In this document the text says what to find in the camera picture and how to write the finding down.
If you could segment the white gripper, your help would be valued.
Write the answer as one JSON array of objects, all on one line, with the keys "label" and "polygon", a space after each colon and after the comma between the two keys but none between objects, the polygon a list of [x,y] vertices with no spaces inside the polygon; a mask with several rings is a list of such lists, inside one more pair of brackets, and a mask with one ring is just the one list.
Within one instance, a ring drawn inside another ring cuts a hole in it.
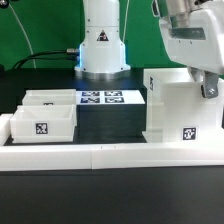
[{"label": "white gripper", "polygon": [[224,0],[153,0],[152,12],[169,59],[189,66],[194,82],[203,81],[204,98],[217,97],[218,74],[224,74]]}]

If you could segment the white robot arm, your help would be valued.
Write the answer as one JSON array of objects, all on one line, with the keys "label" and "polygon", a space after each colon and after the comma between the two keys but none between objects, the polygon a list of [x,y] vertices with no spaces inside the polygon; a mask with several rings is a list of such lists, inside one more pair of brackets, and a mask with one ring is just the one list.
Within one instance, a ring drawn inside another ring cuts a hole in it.
[{"label": "white robot arm", "polygon": [[[130,70],[119,35],[119,0],[83,0],[85,38],[76,74],[111,79]],[[152,0],[169,59],[185,65],[202,94],[218,95],[224,74],[224,0]]]}]

